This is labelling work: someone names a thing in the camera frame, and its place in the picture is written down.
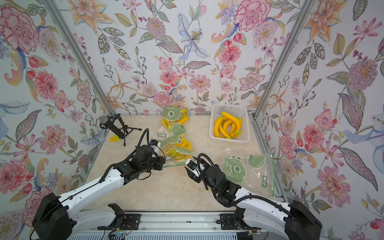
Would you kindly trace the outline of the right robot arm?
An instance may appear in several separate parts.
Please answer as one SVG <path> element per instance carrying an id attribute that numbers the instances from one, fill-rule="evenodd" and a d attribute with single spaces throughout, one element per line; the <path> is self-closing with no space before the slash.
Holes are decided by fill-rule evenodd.
<path id="1" fill-rule="evenodd" d="M 190 179 L 202 182 L 215 200 L 236 210 L 229 223 L 239 230 L 265 230 L 287 240 L 318 240 L 321 222 L 298 201 L 283 203 L 254 194 L 227 179 L 220 167 L 204 153 L 186 161 Z"/>

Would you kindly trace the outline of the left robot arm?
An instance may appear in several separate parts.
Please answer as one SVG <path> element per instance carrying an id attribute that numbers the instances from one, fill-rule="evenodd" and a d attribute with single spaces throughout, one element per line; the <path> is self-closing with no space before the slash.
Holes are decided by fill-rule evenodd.
<path id="1" fill-rule="evenodd" d="M 40 240 L 66 240 L 72 234 L 92 228 L 121 228 L 127 219 L 117 204 L 90 211 L 83 209 L 139 179 L 143 173 L 162 170 L 165 157 L 158 154 L 158 144 L 150 141 L 149 129 L 145 129 L 135 150 L 123 161 L 109 165 L 101 177 L 59 196 L 51 193 L 43 197 L 32 221 L 33 233 Z"/>

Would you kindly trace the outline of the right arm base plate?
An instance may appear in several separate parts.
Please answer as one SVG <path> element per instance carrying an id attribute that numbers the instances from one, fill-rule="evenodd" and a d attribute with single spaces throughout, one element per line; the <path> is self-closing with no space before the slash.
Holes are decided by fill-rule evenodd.
<path id="1" fill-rule="evenodd" d="M 261 230 L 260 228 L 247 225 L 244 221 L 244 213 L 245 209 L 237 208 L 233 213 L 220 214 L 220 219 L 216 223 L 221 226 L 221 230 Z"/>

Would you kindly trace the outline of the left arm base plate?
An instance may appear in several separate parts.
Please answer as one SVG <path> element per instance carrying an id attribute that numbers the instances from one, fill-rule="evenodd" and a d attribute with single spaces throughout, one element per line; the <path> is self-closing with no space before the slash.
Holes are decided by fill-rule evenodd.
<path id="1" fill-rule="evenodd" d="M 127 214 L 116 203 L 108 204 L 107 210 L 111 210 L 115 216 L 109 225 L 101 225 L 97 230 L 138 230 L 140 214 Z"/>

